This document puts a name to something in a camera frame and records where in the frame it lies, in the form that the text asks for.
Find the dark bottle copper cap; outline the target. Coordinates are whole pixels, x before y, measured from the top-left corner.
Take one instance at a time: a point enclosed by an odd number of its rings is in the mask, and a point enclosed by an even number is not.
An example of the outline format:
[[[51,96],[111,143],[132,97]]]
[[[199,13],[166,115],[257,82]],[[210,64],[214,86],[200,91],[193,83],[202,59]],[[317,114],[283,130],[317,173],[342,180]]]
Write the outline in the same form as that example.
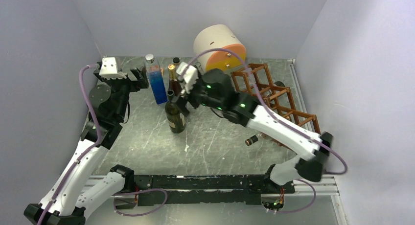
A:
[[[247,146],[251,146],[256,142],[258,142],[258,136],[257,135],[253,135],[253,136],[251,136],[251,137],[249,137],[248,139],[245,140],[245,144]]]

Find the gold foil top bottle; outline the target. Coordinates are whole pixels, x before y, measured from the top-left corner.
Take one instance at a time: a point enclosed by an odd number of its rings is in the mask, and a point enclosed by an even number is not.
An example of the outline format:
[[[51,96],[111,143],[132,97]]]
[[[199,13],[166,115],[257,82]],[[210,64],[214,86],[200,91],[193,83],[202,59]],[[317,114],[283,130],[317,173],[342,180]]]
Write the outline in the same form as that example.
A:
[[[175,96],[180,96],[182,87],[176,74],[176,66],[174,64],[168,65],[169,72],[169,89],[174,91]]]

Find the blue square glass bottle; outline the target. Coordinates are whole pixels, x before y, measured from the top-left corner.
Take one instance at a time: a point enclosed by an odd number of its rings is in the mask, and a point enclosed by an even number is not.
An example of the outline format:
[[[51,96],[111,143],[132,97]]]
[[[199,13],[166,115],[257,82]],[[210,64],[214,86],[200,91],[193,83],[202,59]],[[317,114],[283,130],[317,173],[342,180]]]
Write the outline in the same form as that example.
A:
[[[167,102],[162,69],[153,54],[147,54],[145,56],[145,68],[156,104],[160,105]]]

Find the dark green wine bottle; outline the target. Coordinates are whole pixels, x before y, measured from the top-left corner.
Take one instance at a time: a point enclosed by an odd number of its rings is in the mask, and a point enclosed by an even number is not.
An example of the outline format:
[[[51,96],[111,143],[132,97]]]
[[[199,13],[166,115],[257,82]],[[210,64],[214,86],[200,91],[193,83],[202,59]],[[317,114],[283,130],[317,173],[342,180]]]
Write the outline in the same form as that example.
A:
[[[186,128],[186,119],[185,119],[185,116],[180,112],[180,110],[172,102],[175,96],[174,91],[168,90],[166,94],[167,94],[168,101],[165,104],[164,110],[166,113],[168,124],[169,124],[170,130],[173,133],[179,134],[183,132]]]

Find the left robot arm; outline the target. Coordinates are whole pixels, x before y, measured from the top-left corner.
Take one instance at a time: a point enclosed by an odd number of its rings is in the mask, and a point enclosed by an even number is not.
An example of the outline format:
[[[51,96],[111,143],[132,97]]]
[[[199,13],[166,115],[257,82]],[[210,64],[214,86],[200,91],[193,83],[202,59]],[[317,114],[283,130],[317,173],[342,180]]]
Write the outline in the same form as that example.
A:
[[[90,91],[81,89],[89,109],[88,121],[57,182],[39,203],[26,207],[24,216],[34,225],[83,225],[110,196],[138,191],[134,171],[122,165],[112,167],[89,190],[83,189],[129,120],[130,93],[149,87],[143,67],[131,69],[132,77],[104,65],[93,65],[92,69],[100,83]]]

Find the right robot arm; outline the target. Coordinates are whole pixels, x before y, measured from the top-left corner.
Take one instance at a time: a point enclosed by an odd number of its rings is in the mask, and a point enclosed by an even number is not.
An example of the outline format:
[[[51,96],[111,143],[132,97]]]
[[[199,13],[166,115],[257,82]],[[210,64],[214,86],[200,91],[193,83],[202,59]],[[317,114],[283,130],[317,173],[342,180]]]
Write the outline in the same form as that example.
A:
[[[182,63],[176,73],[183,89],[173,102],[184,116],[189,115],[188,103],[195,109],[203,105],[218,110],[229,122],[262,132],[296,153],[294,158],[271,167],[264,180],[268,192],[275,193],[296,179],[321,181],[329,155],[321,145],[330,145],[331,134],[308,131],[270,111],[256,97],[236,91],[231,78],[220,69],[201,74],[195,67]]]

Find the clear glass bottle black cap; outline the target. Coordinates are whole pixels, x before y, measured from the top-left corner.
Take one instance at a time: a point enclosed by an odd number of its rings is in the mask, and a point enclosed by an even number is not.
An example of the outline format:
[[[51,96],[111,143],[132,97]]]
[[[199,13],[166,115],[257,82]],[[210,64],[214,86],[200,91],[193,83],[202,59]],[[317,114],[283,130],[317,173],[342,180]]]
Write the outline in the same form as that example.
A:
[[[179,66],[181,61],[179,57],[174,57],[172,62],[175,66]]]

